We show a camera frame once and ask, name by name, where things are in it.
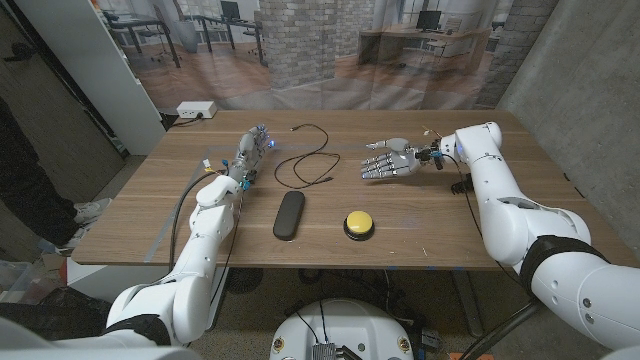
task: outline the brick wall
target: brick wall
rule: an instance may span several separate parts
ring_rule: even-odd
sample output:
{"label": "brick wall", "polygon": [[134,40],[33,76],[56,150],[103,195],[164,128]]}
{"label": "brick wall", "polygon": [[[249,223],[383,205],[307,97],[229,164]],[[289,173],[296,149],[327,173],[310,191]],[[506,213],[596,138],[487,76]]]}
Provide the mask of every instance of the brick wall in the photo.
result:
{"label": "brick wall", "polygon": [[558,0],[514,0],[477,108],[494,108],[529,54]]}
{"label": "brick wall", "polygon": [[334,77],[336,1],[260,0],[272,88]]}
{"label": "brick wall", "polygon": [[347,56],[358,52],[361,30],[370,30],[373,23],[375,0],[336,0],[336,55]]}

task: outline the power strip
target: power strip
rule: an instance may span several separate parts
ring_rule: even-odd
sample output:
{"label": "power strip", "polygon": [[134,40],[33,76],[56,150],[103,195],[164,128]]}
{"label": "power strip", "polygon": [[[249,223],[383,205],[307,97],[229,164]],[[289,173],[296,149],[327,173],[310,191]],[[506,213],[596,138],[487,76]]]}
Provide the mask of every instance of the power strip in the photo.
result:
{"label": "power strip", "polygon": [[183,119],[195,119],[202,113],[203,119],[211,119],[218,108],[213,101],[183,101],[178,106],[178,115]]}

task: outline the white sneaker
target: white sneaker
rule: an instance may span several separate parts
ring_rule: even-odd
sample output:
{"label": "white sneaker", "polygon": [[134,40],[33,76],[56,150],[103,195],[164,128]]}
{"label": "white sneaker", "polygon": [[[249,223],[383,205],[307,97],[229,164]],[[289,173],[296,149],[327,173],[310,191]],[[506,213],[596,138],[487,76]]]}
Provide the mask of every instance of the white sneaker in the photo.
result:
{"label": "white sneaker", "polygon": [[101,199],[96,202],[75,204],[73,207],[78,210],[78,214],[76,214],[76,217],[73,220],[78,224],[92,223],[98,220],[109,204],[111,204],[111,199],[109,198]]}
{"label": "white sneaker", "polygon": [[62,256],[71,255],[71,252],[73,251],[73,249],[75,249],[80,244],[80,240],[82,240],[82,238],[85,235],[87,235],[88,232],[89,232],[89,229],[85,229],[84,227],[81,227],[80,229],[78,229],[78,231],[76,231],[76,233],[73,234],[71,239],[66,244],[60,247],[56,246],[56,254],[62,255]]}

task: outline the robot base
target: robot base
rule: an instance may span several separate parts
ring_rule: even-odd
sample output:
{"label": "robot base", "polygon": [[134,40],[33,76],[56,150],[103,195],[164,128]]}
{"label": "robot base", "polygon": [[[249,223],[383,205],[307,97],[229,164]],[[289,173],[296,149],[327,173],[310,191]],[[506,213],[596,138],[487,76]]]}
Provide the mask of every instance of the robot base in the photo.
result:
{"label": "robot base", "polygon": [[298,313],[313,329],[322,345],[316,345],[313,332],[297,314],[293,314],[273,336],[269,358],[333,360],[337,358],[336,353],[343,352],[345,359],[354,360],[413,359],[407,333],[384,311],[352,299],[322,300],[322,310],[328,344],[325,341],[320,303],[315,302]]}

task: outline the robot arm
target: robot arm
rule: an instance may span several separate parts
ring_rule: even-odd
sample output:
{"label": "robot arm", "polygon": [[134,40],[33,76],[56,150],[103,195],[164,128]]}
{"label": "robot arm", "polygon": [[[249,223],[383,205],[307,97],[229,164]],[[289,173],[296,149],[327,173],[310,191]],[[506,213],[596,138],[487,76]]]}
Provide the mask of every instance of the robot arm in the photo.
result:
{"label": "robot arm", "polygon": [[426,164],[467,164],[489,255],[512,266],[531,294],[584,335],[612,349],[639,345],[640,292],[632,284],[640,283],[640,269],[609,264],[591,247],[589,229],[577,214],[525,196],[500,153],[501,143],[495,123],[458,129],[431,146],[411,147],[405,140],[389,154],[365,160],[362,177],[410,175],[415,170],[393,170]]}
{"label": "robot arm", "polygon": [[120,294],[109,312],[105,335],[69,340],[67,346],[181,346],[202,335],[213,318],[217,253],[234,226],[233,202],[255,178],[265,148],[273,145],[267,139],[264,126],[249,130],[227,175],[198,192],[198,205],[189,218],[191,235],[174,269],[153,284]]}

